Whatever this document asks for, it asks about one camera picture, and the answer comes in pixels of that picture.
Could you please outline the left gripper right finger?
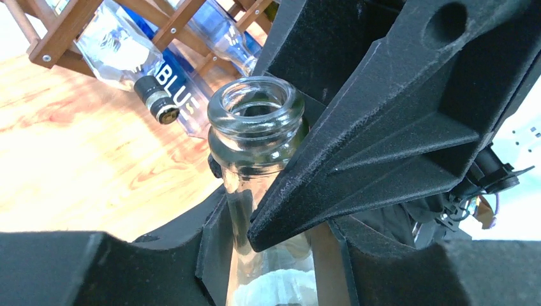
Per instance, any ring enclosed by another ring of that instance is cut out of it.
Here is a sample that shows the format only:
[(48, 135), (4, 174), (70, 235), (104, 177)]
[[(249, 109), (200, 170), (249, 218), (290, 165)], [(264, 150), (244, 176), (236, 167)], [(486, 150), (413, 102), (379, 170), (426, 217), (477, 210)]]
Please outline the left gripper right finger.
[(540, 304), (538, 241), (450, 240), (416, 249), (353, 217), (333, 225), (360, 305)]

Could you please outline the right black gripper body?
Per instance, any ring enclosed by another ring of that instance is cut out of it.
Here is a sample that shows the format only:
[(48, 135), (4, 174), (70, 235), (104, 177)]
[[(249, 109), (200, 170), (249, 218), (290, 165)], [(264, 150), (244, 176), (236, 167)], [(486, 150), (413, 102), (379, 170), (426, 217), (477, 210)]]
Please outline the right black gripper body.
[(534, 166), (515, 170), (501, 161), (492, 146), (478, 153), (462, 181), (450, 191), (405, 203), (414, 222), (415, 241), (470, 240), (471, 235), (459, 228), (468, 219), (477, 221), (483, 230), (496, 225), (500, 193), (518, 186), (519, 176)]

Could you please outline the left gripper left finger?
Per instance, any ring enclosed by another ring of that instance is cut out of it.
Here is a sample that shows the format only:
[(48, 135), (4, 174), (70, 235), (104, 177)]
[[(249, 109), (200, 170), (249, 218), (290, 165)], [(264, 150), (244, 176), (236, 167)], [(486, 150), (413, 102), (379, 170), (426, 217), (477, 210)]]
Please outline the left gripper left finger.
[(196, 263), (224, 195), (217, 188), (133, 242), (104, 231), (1, 233), (1, 304), (210, 305)]

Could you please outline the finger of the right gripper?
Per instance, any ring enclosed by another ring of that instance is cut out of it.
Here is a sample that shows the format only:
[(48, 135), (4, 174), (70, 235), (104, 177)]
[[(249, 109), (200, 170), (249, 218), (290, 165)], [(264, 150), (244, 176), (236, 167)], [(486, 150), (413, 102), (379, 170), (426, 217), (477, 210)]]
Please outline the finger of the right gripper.
[(402, 0), (281, 1), (254, 76), (278, 77), (305, 99), (313, 126), (372, 42), (384, 37), (403, 9)]
[(539, 1), (406, 1), (262, 198), (252, 248), (451, 190), (539, 57)]

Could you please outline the small clear black-capped bottle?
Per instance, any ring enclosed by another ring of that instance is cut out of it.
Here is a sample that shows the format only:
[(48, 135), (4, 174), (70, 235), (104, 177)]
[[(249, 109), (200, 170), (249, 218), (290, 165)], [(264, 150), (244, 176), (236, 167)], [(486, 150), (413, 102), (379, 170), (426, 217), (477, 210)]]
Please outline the small clear black-capped bottle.
[(135, 92), (134, 77), (126, 69), (131, 39), (126, 12), (115, 1), (103, 1), (92, 19), (75, 38), (84, 61), (94, 76), (112, 87)]

